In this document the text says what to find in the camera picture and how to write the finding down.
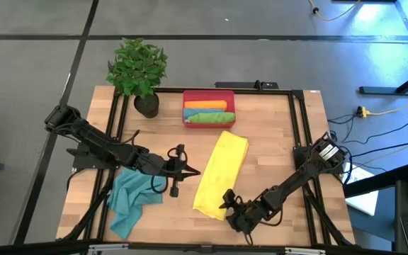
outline red tray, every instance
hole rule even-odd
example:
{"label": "red tray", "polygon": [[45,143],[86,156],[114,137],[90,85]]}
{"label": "red tray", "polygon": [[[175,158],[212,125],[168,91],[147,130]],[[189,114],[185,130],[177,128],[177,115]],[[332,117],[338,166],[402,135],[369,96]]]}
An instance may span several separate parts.
{"label": "red tray", "polygon": [[209,123],[209,124],[196,124],[196,123],[186,123],[183,119],[183,109],[185,108],[185,102],[187,101],[209,101],[209,100],[224,100],[226,101],[227,108],[226,111],[230,113],[235,113],[234,106],[234,92],[230,90],[202,90],[202,91],[184,91],[183,101],[182,101],[182,123],[186,128],[230,128],[234,125],[232,123]]}

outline green cloth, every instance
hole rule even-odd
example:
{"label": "green cloth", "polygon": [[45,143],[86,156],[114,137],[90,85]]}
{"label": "green cloth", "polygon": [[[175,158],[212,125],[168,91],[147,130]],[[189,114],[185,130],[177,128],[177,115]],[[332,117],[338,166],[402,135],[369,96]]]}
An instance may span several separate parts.
{"label": "green cloth", "polygon": [[234,113],[198,113],[189,117],[190,123],[233,123]]}

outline gray carpet floor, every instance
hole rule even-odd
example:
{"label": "gray carpet floor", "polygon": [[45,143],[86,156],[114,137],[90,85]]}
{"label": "gray carpet floor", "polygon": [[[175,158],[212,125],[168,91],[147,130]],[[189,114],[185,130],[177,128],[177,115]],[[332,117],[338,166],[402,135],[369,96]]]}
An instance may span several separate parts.
{"label": "gray carpet floor", "polygon": [[[345,11],[352,2],[316,0],[323,15]],[[81,35],[92,1],[0,0],[0,34]],[[401,0],[408,20],[408,0]],[[276,81],[282,89],[322,92],[329,118],[352,113],[357,106],[385,111],[408,104],[406,96],[362,96],[359,86],[398,86],[408,80],[408,30],[395,4],[360,4],[346,16],[323,22],[310,14],[306,0],[107,0],[100,1],[91,35],[345,35],[321,40],[150,40],[169,56],[162,86],[212,87],[216,81]],[[360,40],[361,36],[372,40]],[[78,40],[0,40],[0,245],[11,241],[47,132],[43,121],[59,101],[69,76]],[[105,81],[106,60],[118,40],[88,40],[79,63],[69,105],[86,115],[95,85]],[[351,139],[398,128],[408,111],[355,119]],[[340,138],[345,125],[330,125]],[[350,144],[353,153],[408,142],[408,127],[367,145]],[[73,142],[58,138],[40,192],[27,242],[55,238],[65,198]],[[375,155],[359,159],[364,162]],[[372,166],[387,170],[408,164],[408,150]],[[370,170],[379,174],[381,170]],[[379,200],[394,208],[394,191]],[[368,218],[351,210],[357,242],[390,249],[383,239],[366,234]],[[376,227],[392,228],[392,222]]]}

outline yellow cloth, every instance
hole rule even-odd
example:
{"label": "yellow cloth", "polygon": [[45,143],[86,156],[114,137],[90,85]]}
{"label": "yellow cloth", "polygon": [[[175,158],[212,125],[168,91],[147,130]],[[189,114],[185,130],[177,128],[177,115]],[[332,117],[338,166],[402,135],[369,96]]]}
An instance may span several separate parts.
{"label": "yellow cloth", "polygon": [[223,131],[205,168],[193,209],[207,216],[225,220],[227,209],[219,209],[223,195],[234,188],[239,170],[248,150],[248,139]]}
{"label": "yellow cloth", "polygon": [[198,109],[222,109],[226,110],[227,104],[224,100],[215,101],[186,101],[185,108],[198,108]]}

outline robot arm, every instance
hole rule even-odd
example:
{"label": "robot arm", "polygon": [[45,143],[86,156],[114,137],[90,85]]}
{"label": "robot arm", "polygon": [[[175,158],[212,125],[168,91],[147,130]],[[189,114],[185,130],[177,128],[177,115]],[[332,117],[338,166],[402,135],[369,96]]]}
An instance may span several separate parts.
{"label": "robot arm", "polygon": [[[56,106],[45,120],[45,124],[48,132],[61,136],[71,135],[80,141],[78,149],[67,150],[75,156],[74,167],[77,169],[110,169],[124,166],[152,176],[169,177],[174,180],[171,188],[173,197],[179,194],[178,181],[200,174],[187,165],[183,144],[170,149],[169,159],[164,160],[157,154],[149,153],[147,148],[134,145],[133,140],[139,131],[125,142],[115,142],[113,138],[81,118],[80,112],[70,106]],[[170,155],[172,151],[176,152],[175,156]]]}
{"label": "robot arm", "polygon": [[305,162],[282,184],[264,190],[253,201],[243,203],[232,189],[223,196],[220,208],[233,208],[234,212],[226,219],[237,232],[250,234],[262,221],[269,221],[283,209],[286,198],[295,190],[323,173],[335,173],[344,162],[345,152],[326,135],[319,138],[308,150]]}

